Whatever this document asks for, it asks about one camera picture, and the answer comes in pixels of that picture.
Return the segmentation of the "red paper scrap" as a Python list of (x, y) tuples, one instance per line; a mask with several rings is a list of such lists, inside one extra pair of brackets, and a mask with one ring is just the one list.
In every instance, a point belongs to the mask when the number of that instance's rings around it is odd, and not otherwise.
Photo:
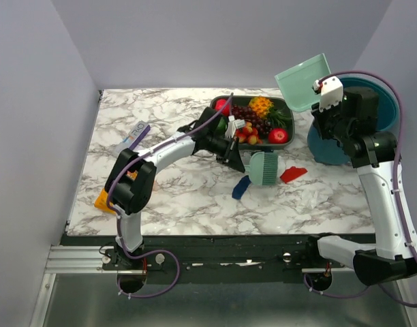
[(280, 180), (283, 183), (290, 183), (299, 177), (303, 176), (307, 173), (306, 168), (298, 168), (296, 166), (292, 166), (288, 169), (286, 169), (280, 176)]

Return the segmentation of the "mint green dustpan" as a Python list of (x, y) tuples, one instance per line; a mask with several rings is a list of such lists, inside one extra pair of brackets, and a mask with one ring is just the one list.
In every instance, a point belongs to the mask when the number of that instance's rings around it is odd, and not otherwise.
[(275, 80), (287, 107), (292, 112), (304, 112), (319, 101), (314, 82), (329, 74), (326, 56), (321, 53), (277, 74)]

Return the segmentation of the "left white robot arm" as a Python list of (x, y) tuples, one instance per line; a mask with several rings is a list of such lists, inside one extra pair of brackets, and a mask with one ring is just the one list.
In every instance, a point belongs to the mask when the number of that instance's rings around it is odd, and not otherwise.
[(208, 151), (220, 164), (245, 171), (238, 141), (224, 138), (218, 130), (222, 121), (219, 112), (207, 107), (196, 121), (180, 127), (167, 140), (143, 151), (124, 149), (119, 153), (104, 190), (107, 207), (117, 214), (116, 242), (122, 248), (118, 261), (125, 268), (141, 263), (141, 212), (151, 198), (158, 172), (198, 151)]

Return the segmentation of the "mint green hand brush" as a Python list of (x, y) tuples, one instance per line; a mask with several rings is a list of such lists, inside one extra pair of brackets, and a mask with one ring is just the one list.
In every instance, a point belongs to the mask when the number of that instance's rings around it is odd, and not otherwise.
[(274, 152), (260, 151), (254, 153), (245, 171), (250, 181), (259, 186), (270, 186), (277, 183), (278, 155)]

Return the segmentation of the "blue paper scrap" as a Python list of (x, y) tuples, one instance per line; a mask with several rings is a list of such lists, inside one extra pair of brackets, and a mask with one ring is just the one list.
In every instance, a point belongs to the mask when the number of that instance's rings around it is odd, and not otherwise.
[(232, 190), (232, 198), (235, 200), (240, 200), (250, 184), (251, 181), (247, 175), (242, 177)]

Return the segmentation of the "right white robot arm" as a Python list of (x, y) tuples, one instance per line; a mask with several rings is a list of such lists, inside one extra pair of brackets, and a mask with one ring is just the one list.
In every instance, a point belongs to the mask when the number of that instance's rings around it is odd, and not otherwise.
[(323, 139), (335, 139), (356, 169), (375, 228), (375, 245), (321, 234), (304, 250), (308, 265), (336, 261), (356, 273), (364, 285), (417, 275), (417, 234), (403, 193), (402, 167), (396, 161), (397, 140), (377, 130), (379, 95), (369, 87), (340, 87), (337, 99), (312, 107), (315, 128)]

